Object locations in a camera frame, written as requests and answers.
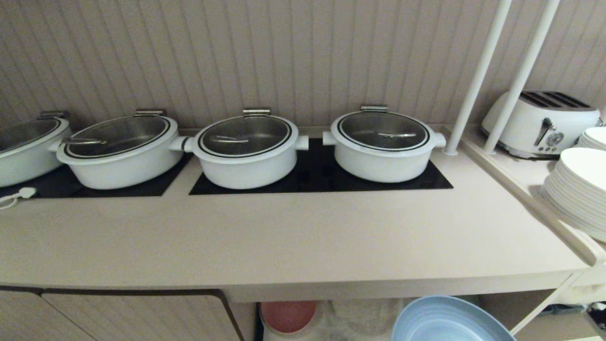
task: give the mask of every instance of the power cord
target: power cord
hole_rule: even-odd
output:
[[[31,198],[34,194],[36,194],[37,191],[38,190],[33,187],[23,187],[22,189],[19,190],[18,193],[15,193],[13,195],[7,195],[6,197],[0,198],[0,204],[2,204],[5,201],[10,201],[10,203],[8,205],[0,206],[0,210],[13,207],[14,205],[17,204],[17,202],[19,201],[19,198],[23,198],[23,199]]]

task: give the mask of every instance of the cabinet door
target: cabinet door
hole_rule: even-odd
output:
[[[94,341],[40,296],[0,291],[0,340]]]
[[[94,291],[42,298],[97,341],[243,339],[221,295]]]

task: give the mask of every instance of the toaster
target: toaster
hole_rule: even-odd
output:
[[[482,121],[489,134],[501,113],[505,92]],[[520,158],[553,158],[574,146],[583,131],[600,125],[600,111],[561,92],[524,90],[498,145]]]

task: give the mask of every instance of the beige wall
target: beige wall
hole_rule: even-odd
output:
[[[497,0],[0,2],[0,124],[76,128],[166,107],[202,127],[244,106],[325,125],[362,103],[453,121]],[[477,121],[507,89],[543,1],[514,0]],[[606,1],[563,0],[528,87],[606,104]]]

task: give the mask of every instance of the pot lid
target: pot lid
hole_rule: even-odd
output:
[[[64,139],[73,158],[102,158],[140,148],[166,134],[170,122],[158,115],[116,118],[90,126]]]
[[[19,123],[0,130],[0,153],[32,143],[57,129],[61,122],[43,119]]]
[[[346,139],[372,149],[401,151],[423,146],[429,132],[418,121],[387,111],[362,111],[343,117],[339,132]]]
[[[278,148],[292,135],[283,119],[267,114],[244,115],[218,122],[198,139],[206,153],[239,158],[259,155]]]

